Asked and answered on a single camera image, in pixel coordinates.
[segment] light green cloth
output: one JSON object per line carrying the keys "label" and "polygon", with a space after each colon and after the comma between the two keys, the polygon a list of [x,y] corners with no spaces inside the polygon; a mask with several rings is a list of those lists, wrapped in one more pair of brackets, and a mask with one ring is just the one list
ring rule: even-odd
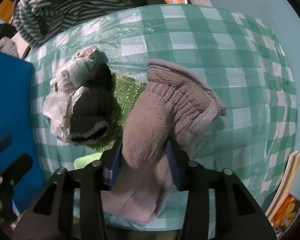
{"label": "light green cloth", "polygon": [[94,153],[87,156],[83,156],[74,160],[74,168],[76,170],[82,169],[87,166],[89,163],[92,163],[95,160],[100,160],[102,153]]}

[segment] plastic wrap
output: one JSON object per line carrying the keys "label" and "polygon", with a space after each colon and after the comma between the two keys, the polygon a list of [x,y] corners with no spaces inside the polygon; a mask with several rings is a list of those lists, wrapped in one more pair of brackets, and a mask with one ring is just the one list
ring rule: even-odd
{"label": "plastic wrap", "polygon": [[[228,114],[207,127],[194,159],[208,169],[233,169],[260,205],[278,187],[297,122],[296,92],[283,51],[259,19],[197,5],[146,6],[100,17],[59,34],[28,57],[35,68],[33,135],[47,178],[60,166],[73,169],[76,158],[92,153],[57,141],[41,115],[53,73],[87,46],[97,46],[99,60],[113,72],[145,82],[149,58],[195,72],[227,105]],[[213,228],[213,194],[210,200]],[[109,214],[105,218],[109,225],[135,230],[179,229],[186,201],[186,192],[174,191],[159,218],[148,225]]]}

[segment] striped sweater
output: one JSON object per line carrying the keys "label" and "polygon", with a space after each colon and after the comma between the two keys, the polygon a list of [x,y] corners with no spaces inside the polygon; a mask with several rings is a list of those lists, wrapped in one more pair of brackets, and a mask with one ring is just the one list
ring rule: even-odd
{"label": "striped sweater", "polygon": [[32,48],[88,20],[133,8],[131,0],[17,0],[13,25]]}

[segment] screw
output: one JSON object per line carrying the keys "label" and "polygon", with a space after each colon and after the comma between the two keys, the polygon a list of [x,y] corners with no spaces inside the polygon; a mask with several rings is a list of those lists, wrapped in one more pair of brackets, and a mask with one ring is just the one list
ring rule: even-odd
{"label": "screw", "polygon": [[188,166],[190,166],[190,167],[196,167],[196,166],[198,166],[198,164],[197,164],[196,161],[188,161]]}
{"label": "screw", "polygon": [[2,201],[0,200],[0,210],[2,210]]}
{"label": "screw", "polygon": [[66,168],[64,168],[64,167],[62,167],[62,168],[59,168],[58,170],[57,170],[57,174],[62,174],[62,173],[65,173],[65,171],[66,171]]}
{"label": "screw", "polygon": [[226,175],[232,175],[232,174],[233,174],[233,171],[232,171],[231,169],[229,169],[229,168],[225,168],[225,169],[223,170],[223,173],[226,174]]}
{"label": "screw", "polygon": [[2,184],[2,182],[3,182],[3,177],[0,176],[0,184]]}
{"label": "screw", "polygon": [[4,221],[5,221],[5,220],[4,220],[3,218],[1,218],[1,219],[0,219],[0,225],[2,225],[2,224],[4,223]]}
{"label": "screw", "polygon": [[101,163],[101,161],[99,161],[99,160],[96,160],[96,161],[93,161],[92,162],[92,166],[93,167],[98,167],[98,166],[100,166],[102,163]]}

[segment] book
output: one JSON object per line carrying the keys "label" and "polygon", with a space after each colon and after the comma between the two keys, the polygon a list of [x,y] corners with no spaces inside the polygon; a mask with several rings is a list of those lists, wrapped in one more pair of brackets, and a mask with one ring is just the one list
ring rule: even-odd
{"label": "book", "polygon": [[272,218],[272,227],[276,232],[277,239],[289,230],[290,226],[300,215],[300,201],[291,194],[283,200],[282,205]]}
{"label": "book", "polygon": [[278,188],[278,191],[269,206],[268,210],[266,211],[266,216],[268,217],[269,221],[272,222],[274,216],[290,195],[290,189],[297,174],[298,168],[300,165],[300,152],[295,151],[290,154],[287,162],[286,170],[283,174],[282,181]]}

